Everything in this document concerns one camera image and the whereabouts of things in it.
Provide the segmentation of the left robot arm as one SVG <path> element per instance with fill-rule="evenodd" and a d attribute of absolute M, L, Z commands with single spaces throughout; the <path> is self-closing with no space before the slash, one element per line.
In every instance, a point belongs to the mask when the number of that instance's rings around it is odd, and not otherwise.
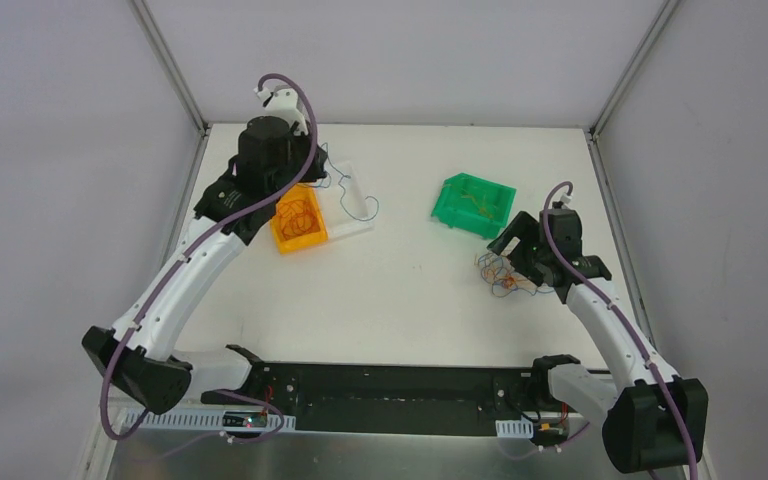
<path fill-rule="evenodd" d="M 82 346 L 103 377 L 102 411 L 112 389 L 153 414 L 217 390 L 246 405 L 263 396 L 265 378 L 243 348 L 183 352 L 176 344 L 222 271 L 275 216 L 281 197 L 322 179 L 323 162 L 314 124 L 277 116 L 247 123 L 237 153 L 203 191 L 175 252 L 147 290 L 112 326 L 85 333 Z"/>

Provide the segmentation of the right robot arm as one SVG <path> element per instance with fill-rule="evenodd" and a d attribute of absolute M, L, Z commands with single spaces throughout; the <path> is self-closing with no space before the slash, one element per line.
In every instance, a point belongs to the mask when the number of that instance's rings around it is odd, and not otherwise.
<path fill-rule="evenodd" d="M 598 379 L 572 355 L 534 360 L 525 392 L 543 410 L 559 403 L 601 432 L 612 465 L 621 473 L 685 466 L 698 476 L 709 396 L 656 351 L 622 311 L 612 274 L 602 259 L 585 255 L 576 211 L 519 212 L 488 246 L 537 286 L 548 286 L 580 321 L 612 381 Z"/>

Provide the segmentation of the green plastic bin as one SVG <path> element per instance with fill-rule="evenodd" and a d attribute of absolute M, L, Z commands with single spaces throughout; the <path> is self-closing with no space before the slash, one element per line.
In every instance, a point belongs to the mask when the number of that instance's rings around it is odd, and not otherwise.
<path fill-rule="evenodd" d="M 517 190 L 467 173 L 447 178 L 431 217 L 484 239 L 494 239 L 508 225 Z"/>

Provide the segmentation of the orange plastic bin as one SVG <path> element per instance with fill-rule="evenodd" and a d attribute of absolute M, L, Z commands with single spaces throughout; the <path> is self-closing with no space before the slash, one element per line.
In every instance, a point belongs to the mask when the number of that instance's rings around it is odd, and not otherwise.
<path fill-rule="evenodd" d="M 315 189 L 301 184 L 277 202 L 270 228 L 281 254 L 315 247 L 329 238 Z"/>

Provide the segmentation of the white plastic bin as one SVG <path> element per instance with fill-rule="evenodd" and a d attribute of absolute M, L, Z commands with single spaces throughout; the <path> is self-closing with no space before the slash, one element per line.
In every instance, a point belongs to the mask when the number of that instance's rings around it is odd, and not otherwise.
<path fill-rule="evenodd" d="M 335 242 L 374 229 L 379 203 L 359 183 L 352 164 L 326 164 L 328 177 L 314 189 L 328 232 Z"/>

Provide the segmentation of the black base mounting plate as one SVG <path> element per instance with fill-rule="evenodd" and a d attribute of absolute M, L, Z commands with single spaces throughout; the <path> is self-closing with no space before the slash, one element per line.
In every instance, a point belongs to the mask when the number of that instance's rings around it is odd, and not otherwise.
<path fill-rule="evenodd" d="M 256 364 L 239 397 L 264 400 L 313 432 L 492 436 L 499 421 L 568 422 L 538 397 L 532 370 L 317 363 Z"/>

